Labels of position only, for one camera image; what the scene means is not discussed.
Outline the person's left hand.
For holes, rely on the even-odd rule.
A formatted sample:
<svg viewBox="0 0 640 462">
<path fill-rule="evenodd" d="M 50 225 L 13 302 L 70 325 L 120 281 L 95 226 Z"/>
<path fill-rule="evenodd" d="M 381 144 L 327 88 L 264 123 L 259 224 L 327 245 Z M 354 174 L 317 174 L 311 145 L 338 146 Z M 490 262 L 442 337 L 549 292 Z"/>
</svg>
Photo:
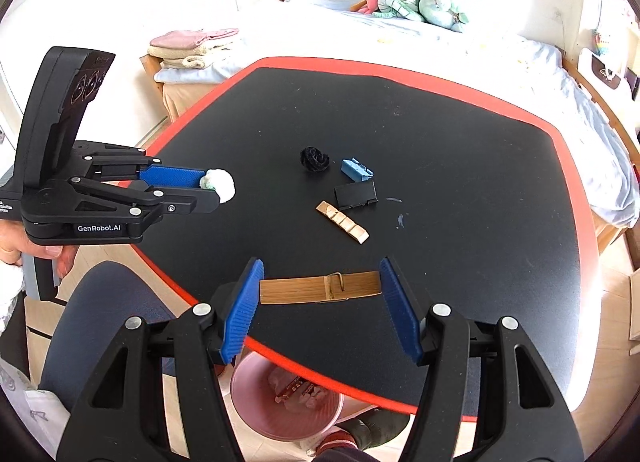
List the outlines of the person's left hand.
<svg viewBox="0 0 640 462">
<path fill-rule="evenodd" d="M 2 220 L 0 226 L 1 260 L 8 265 L 21 266 L 26 255 L 52 260 L 60 278 L 73 269 L 78 247 L 75 245 L 38 245 L 32 242 L 21 222 Z"/>
</svg>

